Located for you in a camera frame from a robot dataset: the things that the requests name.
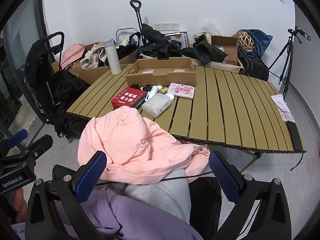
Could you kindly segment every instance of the woven basket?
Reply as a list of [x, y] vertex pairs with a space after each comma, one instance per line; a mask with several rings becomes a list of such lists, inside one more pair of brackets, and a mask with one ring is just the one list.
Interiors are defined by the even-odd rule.
[[242, 48], [244, 48], [246, 51], [253, 51], [254, 50], [254, 41], [252, 37], [247, 33], [239, 30], [239, 43]]

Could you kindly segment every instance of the purple jacket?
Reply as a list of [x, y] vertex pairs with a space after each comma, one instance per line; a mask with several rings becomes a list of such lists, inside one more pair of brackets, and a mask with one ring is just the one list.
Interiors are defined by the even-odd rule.
[[[203, 240], [185, 221], [159, 208], [118, 195], [108, 187], [93, 190], [81, 207], [106, 239]], [[60, 201], [57, 208], [69, 235], [79, 239]], [[12, 228], [22, 240], [25, 239], [24, 223], [12, 225]]]

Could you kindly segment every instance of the navy blue cloth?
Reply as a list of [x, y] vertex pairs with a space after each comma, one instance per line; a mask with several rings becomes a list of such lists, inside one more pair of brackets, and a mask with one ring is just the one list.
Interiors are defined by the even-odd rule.
[[253, 38], [254, 41], [254, 53], [246, 52], [246, 54], [252, 58], [255, 58], [253, 57], [255, 55], [262, 57], [267, 47], [271, 43], [273, 36], [267, 35], [263, 31], [256, 29], [242, 31], [247, 32]]

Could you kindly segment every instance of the slatted table top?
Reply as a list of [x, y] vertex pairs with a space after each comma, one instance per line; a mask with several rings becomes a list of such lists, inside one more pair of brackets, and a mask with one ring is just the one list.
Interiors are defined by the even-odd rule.
[[[127, 87], [132, 64], [107, 71], [67, 110], [84, 118], [113, 111], [111, 99]], [[194, 99], [175, 97], [159, 117], [149, 118], [179, 139], [267, 153], [296, 153], [286, 123], [271, 99], [279, 92], [270, 82], [219, 69], [196, 66]]]

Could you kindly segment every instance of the blue textured pad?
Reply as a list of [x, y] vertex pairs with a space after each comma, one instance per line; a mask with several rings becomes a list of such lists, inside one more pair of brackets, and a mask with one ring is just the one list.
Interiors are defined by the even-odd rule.
[[209, 166], [227, 199], [237, 204], [240, 199], [239, 185], [214, 152], [210, 153]]
[[76, 186], [75, 199], [80, 204], [86, 202], [107, 166], [107, 156], [101, 152]]
[[28, 137], [27, 130], [22, 129], [21, 131], [15, 133], [14, 135], [12, 135], [7, 139], [5, 147], [7, 149], [12, 149], [13, 147], [21, 143], [23, 140], [25, 140], [27, 137]]

